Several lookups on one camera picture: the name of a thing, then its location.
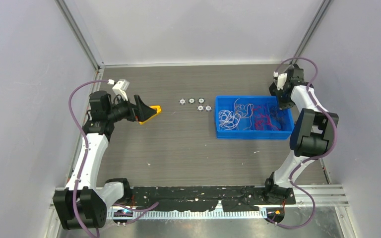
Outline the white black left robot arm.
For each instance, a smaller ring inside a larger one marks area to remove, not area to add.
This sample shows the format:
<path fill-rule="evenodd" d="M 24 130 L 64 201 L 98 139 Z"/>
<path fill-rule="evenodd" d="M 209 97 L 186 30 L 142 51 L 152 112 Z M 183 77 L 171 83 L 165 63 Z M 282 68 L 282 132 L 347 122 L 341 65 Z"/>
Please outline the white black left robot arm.
<path fill-rule="evenodd" d="M 128 120 L 143 124 L 162 112 L 159 105 L 144 104 L 139 95 L 134 99 L 135 103 L 121 97 L 113 101 L 106 91 L 90 94 L 90 110 L 81 127 L 82 151 L 65 188 L 57 189 L 53 196 L 63 229 L 102 228 L 112 205 L 131 202 L 132 189 L 126 178 L 109 179 L 102 189 L 97 189 L 96 183 L 115 123 Z"/>

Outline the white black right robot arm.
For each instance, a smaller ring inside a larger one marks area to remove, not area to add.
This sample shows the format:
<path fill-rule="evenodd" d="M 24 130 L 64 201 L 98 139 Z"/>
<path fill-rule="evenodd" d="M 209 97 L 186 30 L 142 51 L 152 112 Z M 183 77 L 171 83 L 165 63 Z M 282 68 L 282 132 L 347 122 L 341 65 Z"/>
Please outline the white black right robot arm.
<path fill-rule="evenodd" d="M 269 90 L 279 108 L 295 106 L 299 111 L 290 135 L 291 151 L 281 167 L 266 179 L 262 193 L 266 203 L 277 204 L 293 194 L 296 179 L 308 165 L 331 151 L 339 116 L 321 105 L 298 65 L 289 66 L 283 73 L 275 72 L 273 78 Z"/>

